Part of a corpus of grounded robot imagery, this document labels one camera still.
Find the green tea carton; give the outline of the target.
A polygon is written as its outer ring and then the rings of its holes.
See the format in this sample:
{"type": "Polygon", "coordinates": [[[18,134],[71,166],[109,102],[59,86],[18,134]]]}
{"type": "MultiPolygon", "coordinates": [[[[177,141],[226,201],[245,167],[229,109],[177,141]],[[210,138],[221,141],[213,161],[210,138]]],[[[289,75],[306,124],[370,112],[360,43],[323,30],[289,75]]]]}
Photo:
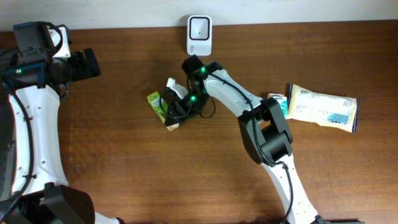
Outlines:
{"type": "Polygon", "coordinates": [[[155,91],[153,93],[151,93],[150,95],[147,96],[147,100],[149,102],[149,104],[151,105],[152,109],[155,111],[155,113],[157,114],[157,116],[160,118],[161,122],[165,125],[165,127],[169,130],[169,131],[173,131],[175,129],[177,129],[179,127],[179,124],[171,124],[171,125],[166,125],[166,119],[167,116],[165,114],[165,112],[161,109],[160,106],[163,107],[163,109],[167,109],[167,104],[164,100],[161,100],[161,103],[159,103],[159,98],[160,98],[160,94],[158,91],[155,91]]]}

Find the orange tissue pack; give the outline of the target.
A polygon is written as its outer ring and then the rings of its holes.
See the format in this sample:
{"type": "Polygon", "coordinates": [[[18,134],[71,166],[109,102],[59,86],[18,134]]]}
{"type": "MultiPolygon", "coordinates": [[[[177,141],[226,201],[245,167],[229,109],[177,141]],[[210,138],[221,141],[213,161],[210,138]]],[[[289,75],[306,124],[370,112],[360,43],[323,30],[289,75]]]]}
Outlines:
{"type": "Polygon", "coordinates": [[[269,93],[267,98],[285,98],[285,95],[279,93],[269,93]]]}

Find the teal tissue pack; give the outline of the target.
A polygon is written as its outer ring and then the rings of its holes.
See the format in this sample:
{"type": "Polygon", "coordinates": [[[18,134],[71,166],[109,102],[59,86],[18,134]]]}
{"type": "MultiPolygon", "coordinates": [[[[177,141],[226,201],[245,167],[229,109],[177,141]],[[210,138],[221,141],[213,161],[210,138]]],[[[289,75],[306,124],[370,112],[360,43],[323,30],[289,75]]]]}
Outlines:
{"type": "Polygon", "coordinates": [[[288,104],[287,104],[287,97],[285,98],[274,98],[280,105],[284,118],[288,117],[288,104]]]}

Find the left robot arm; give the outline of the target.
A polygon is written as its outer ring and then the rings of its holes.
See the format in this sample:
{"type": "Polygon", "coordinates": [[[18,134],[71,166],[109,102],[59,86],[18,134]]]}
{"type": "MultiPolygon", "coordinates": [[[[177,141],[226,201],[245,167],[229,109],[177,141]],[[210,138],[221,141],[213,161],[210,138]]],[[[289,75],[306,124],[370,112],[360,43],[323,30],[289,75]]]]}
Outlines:
{"type": "Polygon", "coordinates": [[[63,171],[58,109],[73,82],[97,77],[93,49],[72,52],[69,28],[37,21],[13,27],[1,53],[1,222],[121,223],[98,213],[63,171]]]}

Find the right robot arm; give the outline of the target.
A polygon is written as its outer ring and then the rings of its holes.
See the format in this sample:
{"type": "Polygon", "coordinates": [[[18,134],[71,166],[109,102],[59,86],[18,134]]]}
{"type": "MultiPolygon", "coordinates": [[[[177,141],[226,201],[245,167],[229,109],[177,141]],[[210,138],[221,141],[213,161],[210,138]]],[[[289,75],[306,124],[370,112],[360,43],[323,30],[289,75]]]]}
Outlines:
{"type": "Polygon", "coordinates": [[[159,101],[167,126],[200,114],[210,98],[220,101],[238,119],[244,148],[266,170],[284,207],[282,223],[323,223],[305,193],[295,168],[293,136],[280,104],[253,95],[234,81],[218,62],[204,64],[196,55],[185,59],[182,69],[187,86],[169,78],[164,92],[175,97],[159,101]]]}

